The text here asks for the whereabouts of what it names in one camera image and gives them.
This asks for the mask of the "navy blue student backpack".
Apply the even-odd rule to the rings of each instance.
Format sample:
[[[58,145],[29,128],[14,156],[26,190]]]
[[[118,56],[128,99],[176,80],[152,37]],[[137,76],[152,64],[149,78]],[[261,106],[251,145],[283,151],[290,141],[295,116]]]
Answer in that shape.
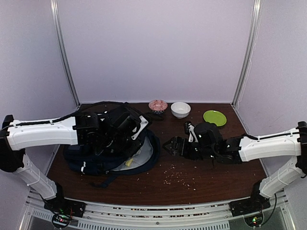
[[[121,175],[136,175],[149,171],[156,165],[161,153],[160,139],[148,127],[153,121],[162,121],[163,118],[151,112],[142,113],[138,110],[149,121],[149,125],[136,140],[131,139],[131,147],[126,148],[127,155],[97,156],[95,148],[103,139],[101,122],[109,111],[79,112],[76,117],[77,132],[82,140],[78,145],[66,145],[63,149],[63,157],[72,171],[90,176],[108,175],[101,183],[91,183],[91,186],[97,188],[108,187]],[[125,165],[129,159],[133,159],[130,167]]]

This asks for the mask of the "yellow highlighter marker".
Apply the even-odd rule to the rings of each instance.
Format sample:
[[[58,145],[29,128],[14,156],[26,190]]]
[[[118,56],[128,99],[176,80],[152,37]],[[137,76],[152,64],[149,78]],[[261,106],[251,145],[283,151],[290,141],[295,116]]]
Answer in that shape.
[[[133,159],[129,159],[129,160],[127,160],[127,161],[125,162],[125,165],[128,166],[128,167],[130,167],[130,165],[132,164],[132,162],[133,162]]]

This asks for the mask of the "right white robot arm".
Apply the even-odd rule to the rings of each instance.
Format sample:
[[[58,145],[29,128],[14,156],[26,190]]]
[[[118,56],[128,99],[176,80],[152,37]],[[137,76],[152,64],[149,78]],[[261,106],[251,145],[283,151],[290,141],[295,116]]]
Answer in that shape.
[[[213,159],[223,164],[241,164],[260,158],[290,156],[290,160],[271,176],[253,186],[251,197],[246,200],[249,211],[257,211],[264,200],[307,174],[307,124],[277,134],[252,136],[244,134],[234,138],[222,137],[214,123],[191,122],[184,124],[188,138],[173,137],[163,148],[173,156],[189,160]]]

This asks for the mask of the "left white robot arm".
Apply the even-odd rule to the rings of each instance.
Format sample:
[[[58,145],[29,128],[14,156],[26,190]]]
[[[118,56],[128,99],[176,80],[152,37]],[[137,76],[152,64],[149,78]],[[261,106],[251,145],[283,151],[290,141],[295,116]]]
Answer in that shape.
[[[0,131],[0,169],[17,173],[27,186],[35,189],[59,213],[69,209],[61,186],[47,178],[31,162],[28,147],[48,145],[89,146],[94,155],[131,157],[142,145],[139,135],[149,120],[126,103],[100,113],[81,109],[60,118],[20,121],[7,115]]]

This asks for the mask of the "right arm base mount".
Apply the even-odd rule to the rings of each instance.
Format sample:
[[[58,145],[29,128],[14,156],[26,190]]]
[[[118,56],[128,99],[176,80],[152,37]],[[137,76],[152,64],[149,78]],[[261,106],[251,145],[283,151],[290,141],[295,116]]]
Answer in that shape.
[[[229,203],[233,217],[243,216],[244,222],[251,228],[260,227],[264,223],[264,209],[270,208],[268,198],[246,198]]]

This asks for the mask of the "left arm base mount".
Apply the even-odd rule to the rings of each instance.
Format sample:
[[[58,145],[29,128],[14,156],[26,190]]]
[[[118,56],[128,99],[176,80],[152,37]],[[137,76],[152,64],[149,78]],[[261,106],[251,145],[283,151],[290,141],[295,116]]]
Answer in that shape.
[[[64,199],[64,203],[60,204],[56,201],[45,200],[44,208],[51,211],[53,216],[51,223],[56,229],[64,229],[73,221],[73,217],[82,218],[86,208],[86,204],[80,201]]]

